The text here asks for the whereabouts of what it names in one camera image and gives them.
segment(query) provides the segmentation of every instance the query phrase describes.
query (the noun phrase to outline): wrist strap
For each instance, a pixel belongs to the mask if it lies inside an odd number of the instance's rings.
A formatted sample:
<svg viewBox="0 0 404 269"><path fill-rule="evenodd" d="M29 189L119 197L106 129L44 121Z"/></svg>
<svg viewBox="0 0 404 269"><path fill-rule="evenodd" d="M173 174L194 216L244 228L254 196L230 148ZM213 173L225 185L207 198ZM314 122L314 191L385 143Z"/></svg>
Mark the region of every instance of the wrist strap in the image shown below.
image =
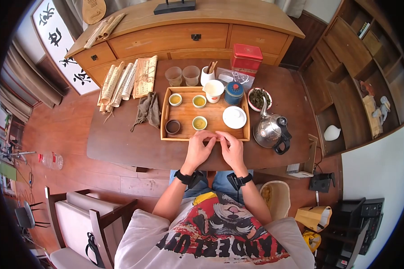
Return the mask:
<svg viewBox="0 0 404 269"><path fill-rule="evenodd" d="M239 189L242 186L244 186L247 182L253 180L253 176L250 173L248 173L248 176L246 177L237 177L235 173L231 173L227 175L227 180L229 180L229 182L231 183L231 185L235 190L239 191Z"/></svg>
<svg viewBox="0 0 404 269"><path fill-rule="evenodd" d="M181 182L188 186L189 189L193 188L203 178L203 174L200 171L195 171L191 175L183 175L180 170L175 172L175 175Z"/></svg>

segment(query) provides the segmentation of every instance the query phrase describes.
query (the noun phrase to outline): graphic t-shirt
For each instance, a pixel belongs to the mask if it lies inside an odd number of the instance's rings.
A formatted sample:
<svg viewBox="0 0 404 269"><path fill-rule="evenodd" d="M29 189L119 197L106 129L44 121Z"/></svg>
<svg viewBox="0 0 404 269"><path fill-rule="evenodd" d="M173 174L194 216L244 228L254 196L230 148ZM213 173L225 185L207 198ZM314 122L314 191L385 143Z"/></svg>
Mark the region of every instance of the graphic t-shirt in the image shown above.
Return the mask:
<svg viewBox="0 0 404 269"><path fill-rule="evenodd" d="M220 192L183 199L169 220L136 210L115 255L115 268L299 268L314 256L294 218L262 224Z"/></svg>

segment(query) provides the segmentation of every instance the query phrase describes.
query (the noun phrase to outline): wooden tray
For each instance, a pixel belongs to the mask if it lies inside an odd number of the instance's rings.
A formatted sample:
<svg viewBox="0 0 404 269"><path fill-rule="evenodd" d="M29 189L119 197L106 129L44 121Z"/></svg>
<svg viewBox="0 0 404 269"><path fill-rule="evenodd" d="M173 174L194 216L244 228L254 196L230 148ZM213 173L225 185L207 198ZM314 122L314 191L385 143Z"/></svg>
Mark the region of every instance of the wooden tray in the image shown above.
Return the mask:
<svg viewBox="0 0 404 269"><path fill-rule="evenodd" d="M179 93L183 97L183 102L179 106L171 106L169 97L173 93ZM169 141L188 141L196 130L192 126L193 119L196 116L203 116L208 121L205 130L215 132L229 132L231 135L241 141L250 141L250 116L248 115L247 97L244 93L239 107L247 115L246 124L239 129L232 129L226 126L223 122L223 111L230 107L224 100L224 94L220 100L211 104L207 101L204 108L195 108L193 105L193 97L196 95L205 96L202 87L169 87L166 90L165 99L163 101L162 118L160 122L160 138ZM170 135L166 132L165 125L169 120L177 120L181 123L180 132L176 135Z"/></svg>

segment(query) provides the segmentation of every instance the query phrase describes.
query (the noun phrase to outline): curtain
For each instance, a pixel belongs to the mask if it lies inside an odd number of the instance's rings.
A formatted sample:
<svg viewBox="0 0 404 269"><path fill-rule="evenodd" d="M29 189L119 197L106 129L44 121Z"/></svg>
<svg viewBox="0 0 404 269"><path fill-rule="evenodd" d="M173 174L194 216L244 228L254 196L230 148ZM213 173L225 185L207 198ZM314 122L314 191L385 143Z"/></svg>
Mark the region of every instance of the curtain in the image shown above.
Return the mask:
<svg viewBox="0 0 404 269"><path fill-rule="evenodd" d="M143 3L149 0L105 0L105 17L125 7ZM82 18L83 0L53 0L55 9L60 14L70 35L76 40L84 32L87 24Z"/></svg>
<svg viewBox="0 0 404 269"><path fill-rule="evenodd" d="M0 84L0 101L5 107L22 122L27 123L33 109L23 101L11 94Z"/></svg>
<svg viewBox="0 0 404 269"><path fill-rule="evenodd" d="M43 76L16 40L12 41L5 61L24 86L45 105L53 108L60 104L60 90Z"/></svg>
<svg viewBox="0 0 404 269"><path fill-rule="evenodd" d="M304 9L305 2L307 0L262 0L269 3L275 3L281 8L287 15L299 18Z"/></svg>

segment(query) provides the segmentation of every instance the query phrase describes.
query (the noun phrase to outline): jeans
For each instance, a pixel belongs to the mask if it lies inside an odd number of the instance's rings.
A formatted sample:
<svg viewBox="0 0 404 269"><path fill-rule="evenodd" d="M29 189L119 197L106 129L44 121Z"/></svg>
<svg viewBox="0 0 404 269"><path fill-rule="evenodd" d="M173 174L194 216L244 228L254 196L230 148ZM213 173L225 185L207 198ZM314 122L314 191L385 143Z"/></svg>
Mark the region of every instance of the jeans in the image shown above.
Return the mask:
<svg viewBox="0 0 404 269"><path fill-rule="evenodd" d="M175 172L177 170L171 170L171 174L169 175L169 185L172 183L173 179L175 178ZM212 183L212 189L208 187L208 179L207 179L207 174L206 171L201 171L202 174L204 175L204 178L202 178L193 188L188 189L186 187L186 191L184 192L183 198L188 198L188 197L197 197L201 194L210 192L210 191L219 191L222 192L229 197L231 197L233 200L237 201L238 203L244 204L244 199L242 198L242 190L239 189L239 191L236 191L229 180L227 180L227 175L233 173L232 170L229 171L218 171L217 174L214 177L214 181ZM253 170L248 170L248 173L253 175Z"/></svg>

